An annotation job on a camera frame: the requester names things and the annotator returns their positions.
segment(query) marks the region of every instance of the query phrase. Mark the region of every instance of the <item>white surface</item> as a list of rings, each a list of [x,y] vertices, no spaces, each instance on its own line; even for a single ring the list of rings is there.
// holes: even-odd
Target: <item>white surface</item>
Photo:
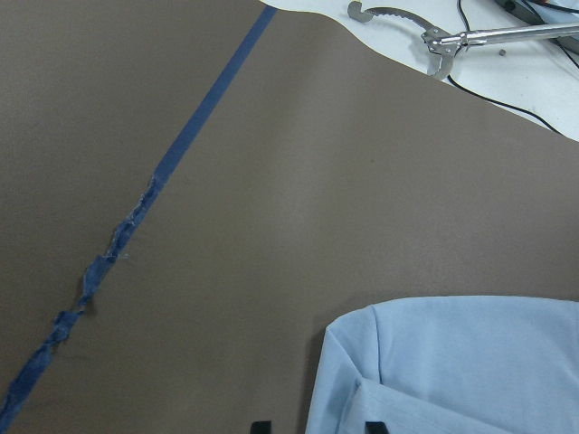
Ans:
[[[264,3],[296,12],[323,14],[344,25],[355,37],[390,59],[424,73],[431,64],[422,42],[422,29],[393,16],[376,17],[367,24],[347,15],[349,0],[264,0]],[[414,12],[449,33],[464,30],[456,0],[367,0],[365,10],[391,6]],[[463,0],[472,30],[526,25],[507,14],[492,0]],[[499,50],[507,54],[499,56]],[[543,117],[564,135],[579,140],[574,113],[579,109],[579,70],[550,42],[513,42],[470,48],[454,62],[452,77],[464,87]],[[433,109],[436,101],[428,101]],[[458,127],[460,119],[449,119]]]

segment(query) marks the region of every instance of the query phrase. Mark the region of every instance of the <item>blue tape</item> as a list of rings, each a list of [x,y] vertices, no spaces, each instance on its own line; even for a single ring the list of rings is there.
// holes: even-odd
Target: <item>blue tape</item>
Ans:
[[[72,328],[81,317],[84,307],[86,307],[99,290],[100,283],[115,262],[117,262],[120,253],[125,246],[127,246],[133,233],[145,219],[148,210],[161,193],[161,190],[163,190],[163,187],[165,187],[165,184],[179,165],[187,149],[189,149],[203,128],[204,123],[221,100],[223,94],[229,88],[235,74],[237,74],[242,67],[243,62],[249,56],[252,48],[260,39],[261,34],[270,23],[276,11],[277,9],[274,7],[265,6],[261,15],[247,33],[214,85],[209,92],[207,92],[193,116],[187,121],[185,127],[173,142],[173,145],[169,147],[165,156],[163,156],[163,159],[151,177],[147,190],[141,196],[137,206],[127,218],[117,226],[107,252],[102,256],[98,256],[86,269],[82,278],[82,295],[77,303],[78,310],[74,312],[64,311],[57,316],[54,320],[54,327],[50,335],[24,365],[18,376],[10,383],[2,410],[0,410],[0,434],[6,433],[32,392],[34,385],[51,364],[52,353],[55,351],[58,343],[69,337]]]

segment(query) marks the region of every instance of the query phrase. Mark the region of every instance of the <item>blue towel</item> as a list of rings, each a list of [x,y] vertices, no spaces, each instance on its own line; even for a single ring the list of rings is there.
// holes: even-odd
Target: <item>blue towel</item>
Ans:
[[[307,434],[579,433],[579,304],[405,298],[327,328]]]

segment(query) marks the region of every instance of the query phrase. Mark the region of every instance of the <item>fabric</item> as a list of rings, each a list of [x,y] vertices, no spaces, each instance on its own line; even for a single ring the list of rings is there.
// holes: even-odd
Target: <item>fabric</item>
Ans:
[[[405,298],[327,328],[308,434],[579,432],[578,304]]]

